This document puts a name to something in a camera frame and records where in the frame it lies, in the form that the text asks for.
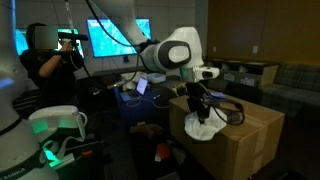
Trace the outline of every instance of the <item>blue screen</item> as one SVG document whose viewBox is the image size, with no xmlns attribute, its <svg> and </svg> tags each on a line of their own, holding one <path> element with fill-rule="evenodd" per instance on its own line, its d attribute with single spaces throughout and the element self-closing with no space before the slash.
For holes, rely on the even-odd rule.
<svg viewBox="0 0 320 180">
<path fill-rule="evenodd" d="M 100 19 L 101 24 L 116 40 L 123 44 L 128 44 L 128 40 L 123 36 L 119 29 L 109 20 Z M 148 39 L 151 39 L 151 29 L 149 19 L 136 19 L 141 31 L 146 35 Z M 120 56 L 136 54 L 136 50 L 133 47 L 123 46 L 116 41 L 112 40 L 100 27 L 99 23 L 95 19 L 87 20 L 90 40 L 93 49 L 93 56 L 107 57 L 107 56 Z"/>
<path fill-rule="evenodd" d="M 59 28 L 58 32 L 71 33 L 71 29 Z M 27 29 L 16 29 L 16 49 L 19 56 L 22 54 L 23 51 L 29 49 L 27 40 L 26 40 L 26 33 L 27 33 Z M 58 49 L 55 49 L 55 50 L 59 50 L 61 48 L 60 43 L 59 42 L 57 43 L 58 43 Z M 77 40 L 77 43 L 78 43 L 79 53 L 84 58 L 80 40 Z"/>
</svg>

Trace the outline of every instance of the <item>gray sofa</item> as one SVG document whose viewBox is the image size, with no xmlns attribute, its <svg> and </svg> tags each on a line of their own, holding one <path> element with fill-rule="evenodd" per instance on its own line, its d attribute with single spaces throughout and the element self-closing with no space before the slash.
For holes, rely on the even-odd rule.
<svg viewBox="0 0 320 180">
<path fill-rule="evenodd" d="M 320 66 L 280 64 L 274 84 L 264 86 L 261 105 L 295 117 L 305 107 L 319 108 Z"/>
</svg>

